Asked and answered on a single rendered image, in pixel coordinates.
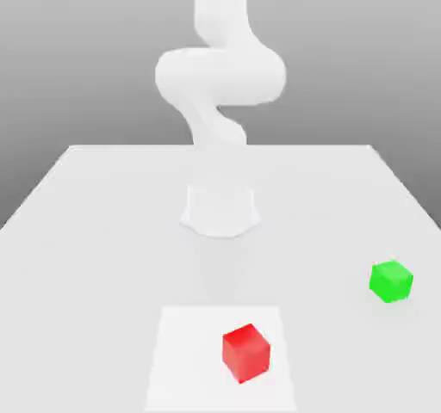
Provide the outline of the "small red cube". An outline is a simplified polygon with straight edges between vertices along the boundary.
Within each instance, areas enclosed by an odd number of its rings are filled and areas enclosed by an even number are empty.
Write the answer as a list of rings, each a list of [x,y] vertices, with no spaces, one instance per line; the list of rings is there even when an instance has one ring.
[[[253,324],[222,336],[222,361],[239,384],[270,368],[271,345]]]

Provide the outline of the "small green cube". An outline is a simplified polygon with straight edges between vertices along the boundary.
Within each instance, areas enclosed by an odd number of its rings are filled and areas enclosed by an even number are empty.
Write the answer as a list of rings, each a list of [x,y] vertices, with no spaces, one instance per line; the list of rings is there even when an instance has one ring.
[[[412,285],[413,274],[396,260],[372,266],[369,288],[385,303],[406,299]]]

